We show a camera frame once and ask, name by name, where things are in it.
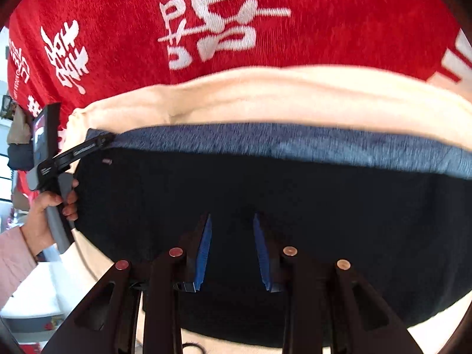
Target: person's arm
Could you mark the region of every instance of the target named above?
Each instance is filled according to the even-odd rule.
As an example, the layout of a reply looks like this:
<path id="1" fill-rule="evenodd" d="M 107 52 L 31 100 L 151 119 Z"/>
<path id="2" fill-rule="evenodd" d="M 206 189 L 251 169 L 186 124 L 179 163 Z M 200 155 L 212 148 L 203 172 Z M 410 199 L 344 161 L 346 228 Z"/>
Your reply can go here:
<path id="1" fill-rule="evenodd" d="M 70 192 L 64 215 L 71 221 L 77 220 L 76 201 L 77 194 Z M 0 234 L 0 310 L 36 267 L 34 257 L 54 244 L 44 210 L 61 202 L 57 194 L 41 193 L 31 204 L 26 223 Z"/>

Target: beige sheet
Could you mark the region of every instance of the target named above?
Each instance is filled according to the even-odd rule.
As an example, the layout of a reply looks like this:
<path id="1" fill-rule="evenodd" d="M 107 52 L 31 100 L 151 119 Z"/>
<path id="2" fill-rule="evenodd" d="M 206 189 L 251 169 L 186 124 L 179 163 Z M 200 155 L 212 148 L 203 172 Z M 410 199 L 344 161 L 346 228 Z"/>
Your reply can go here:
<path id="1" fill-rule="evenodd" d="M 455 93 L 402 75 L 361 67 L 243 68 L 175 86 L 155 85 L 94 102 L 69 118 L 64 149 L 89 128 L 121 133 L 152 125 L 278 122 L 418 135 L 472 150 L 472 104 Z M 112 262 L 79 232 L 63 254 L 84 294 Z M 425 354 L 435 354 L 459 324 L 472 293 L 410 329 Z M 142 341 L 144 315 L 138 319 Z M 208 353 L 280 350 L 238 345 L 182 332 Z"/>

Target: pink sleeve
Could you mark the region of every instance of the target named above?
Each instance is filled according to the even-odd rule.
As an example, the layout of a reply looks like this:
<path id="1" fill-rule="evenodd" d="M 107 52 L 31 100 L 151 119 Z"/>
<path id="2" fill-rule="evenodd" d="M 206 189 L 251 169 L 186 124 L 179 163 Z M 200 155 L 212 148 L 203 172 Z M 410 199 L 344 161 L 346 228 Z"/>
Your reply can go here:
<path id="1" fill-rule="evenodd" d="M 0 234 L 0 310 L 35 267 L 19 227 Z"/>

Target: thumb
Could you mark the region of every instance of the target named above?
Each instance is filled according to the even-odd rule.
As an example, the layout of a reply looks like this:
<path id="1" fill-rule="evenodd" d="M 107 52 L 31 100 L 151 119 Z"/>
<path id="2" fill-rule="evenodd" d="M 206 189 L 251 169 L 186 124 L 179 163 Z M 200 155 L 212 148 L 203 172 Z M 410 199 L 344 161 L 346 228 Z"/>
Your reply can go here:
<path id="1" fill-rule="evenodd" d="M 60 203 L 62 203 L 62 197 L 60 195 L 55 194 L 52 191 L 45 191 L 38 195 L 33 206 L 36 211 L 41 212 L 48 206 L 57 206 Z"/>

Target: hand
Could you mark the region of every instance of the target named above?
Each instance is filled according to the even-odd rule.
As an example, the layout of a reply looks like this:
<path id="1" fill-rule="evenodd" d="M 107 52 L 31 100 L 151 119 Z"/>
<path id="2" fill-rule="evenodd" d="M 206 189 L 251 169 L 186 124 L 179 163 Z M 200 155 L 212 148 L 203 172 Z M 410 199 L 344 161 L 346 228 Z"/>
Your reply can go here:
<path id="1" fill-rule="evenodd" d="M 72 181 L 72 187 L 79 185 L 77 180 Z M 63 214 L 69 221 L 77 220 L 77 193 L 72 190 L 67 195 L 67 203 L 64 204 Z M 48 220 L 46 217 L 46 208 L 48 206 L 57 206 L 62 203 L 62 197 L 45 191 L 33 201 L 31 204 L 28 218 L 25 224 L 21 227 L 24 240 L 26 241 L 31 254 L 36 256 L 44 249 L 54 244 L 53 236 L 48 227 Z"/>

